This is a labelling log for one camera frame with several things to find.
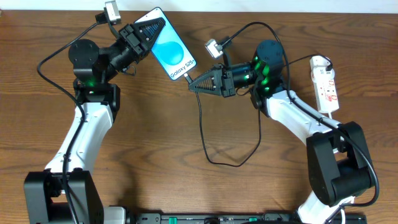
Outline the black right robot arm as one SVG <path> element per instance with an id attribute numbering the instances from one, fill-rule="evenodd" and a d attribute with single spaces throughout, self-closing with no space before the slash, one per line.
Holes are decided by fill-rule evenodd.
<path id="1" fill-rule="evenodd" d="M 190 82 L 195 94 L 234 96 L 248 88 L 259 114 L 283 124 L 307 148 L 308 177 L 312 191 L 297 210 L 302 223 L 331 223 L 340 217 L 346 223 L 346 207 L 355 207 L 355 198 L 375 188 L 374 197 L 360 206 L 374 204 L 379 181 L 369 154 L 363 129 L 355 122 L 340 123 L 322 115 L 303 102 L 282 78 L 289 69 L 284 48 L 278 40 L 264 40 L 250 62 L 231 64 L 225 49 L 228 40 L 211 39 L 205 47 L 213 58 L 224 62 L 213 66 Z"/>

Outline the blue Galaxy smartphone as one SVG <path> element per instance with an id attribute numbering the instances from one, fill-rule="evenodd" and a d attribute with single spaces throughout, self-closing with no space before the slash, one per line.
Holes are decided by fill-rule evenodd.
<path id="1" fill-rule="evenodd" d="M 160 17 L 165 20 L 165 26 L 152 47 L 152 54 L 169 78 L 174 81 L 193 69 L 197 62 L 161 8 L 153 8 L 135 23 Z"/>

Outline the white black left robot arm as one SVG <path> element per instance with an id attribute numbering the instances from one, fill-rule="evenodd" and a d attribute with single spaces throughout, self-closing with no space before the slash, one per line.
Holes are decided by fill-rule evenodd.
<path id="1" fill-rule="evenodd" d="M 158 17 L 114 30 L 115 43 L 98 47 L 83 34 L 65 48 L 75 80 L 69 94 L 75 116 L 65 140 L 45 169 L 29 172 L 24 193 L 31 223 L 131 223 L 124 207 L 105 207 L 92 173 L 106 133 L 120 108 L 120 89 L 111 83 L 143 60 L 165 28 Z"/>

